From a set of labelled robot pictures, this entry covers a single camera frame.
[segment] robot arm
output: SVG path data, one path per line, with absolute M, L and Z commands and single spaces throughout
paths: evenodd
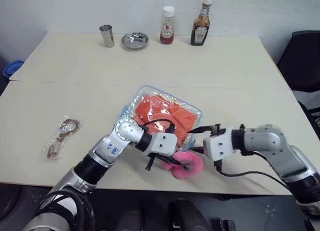
M 48 193 L 41 207 L 54 204 L 54 208 L 44 208 L 23 231 L 69 231 L 72 218 L 79 212 L 77 204 L 85 201 L 79 200 L 79 197 L 95 189 L 98 181 L 115 164 L 129 144 L 144 152 L 153 162 L 157 155 L 173 155 L 177 142 L 178 139 L 173 133 L 149 134 L 131 118 L 118 120 L 111 134 L 101 138 L 83 160 L 72 167 Z M 64 196 L 63 194 L 69 197 L 54 202 Z
M 204 153 L 210 159 L 220 161 L 236 150 L 243 156 L 259 152 L 287 185 L 302 210 L 320 215 L 320 175 L 297 147 L 287 143 L 279 127 L 265 124 L 257 128 L 213 126 L 211 129 L 212 135 L 203 140 Z

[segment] sauce bottle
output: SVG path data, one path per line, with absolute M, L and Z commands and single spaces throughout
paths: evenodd
M 174 41 L 174 21 L 175 7 L 163 7 L 163 18 L 161 26 L 160 41 L 165 45 L 169 45 Z
M 191 45 L 202 46 L 208 35 L 210 20 L 209 10 L 212 0 L 203 0 L 202 9 L 199 16 L 195 19 L 191 34 Z

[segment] white cap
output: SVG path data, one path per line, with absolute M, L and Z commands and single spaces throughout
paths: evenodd
M 203 0 L 202 3 L 205 5 L 210 5 L 210 4 L 212 4 L 212 0 Z
M 175 7 L 164 6 L 163 7 L 163 16 L 166 18 L 171 18 L 171 17 L 175 16 Z

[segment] plastic bag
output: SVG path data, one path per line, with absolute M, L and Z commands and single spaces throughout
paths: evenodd
M 142 86 L 135 97 L 124 107 L 121 118 L 132 118 L 139 125 L 157 119 L 168 119 L 175 124 L 178 150 L 185 151 L 195 142 L 187 133 L 199 124 L 202 112 L 175 96 L 150 86 Z M 170 123 L 157 121 L 148 125 L 149 133 L 164 133 Z
M 70 119 L 65 116 L 56 132 L 52 135 L 50 140 L 45 144 L 42 154 L 49 160 L 57 160 L 61 157 L 61 149 L 70 135 L 78 131 L 80 122 L 76 119 Z

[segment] white wall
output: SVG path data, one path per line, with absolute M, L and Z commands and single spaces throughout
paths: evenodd
M 175 33 L 190 35 L 201 1 L 0 0 L 0 56 L 25 60 L 47 31 L 158 33 L 164 5 L 176 7 Z M 210 35 L 260 37 L 278 61 L 291 32 L 320 28 L 320 0 L 213 0 L 210 20 Z

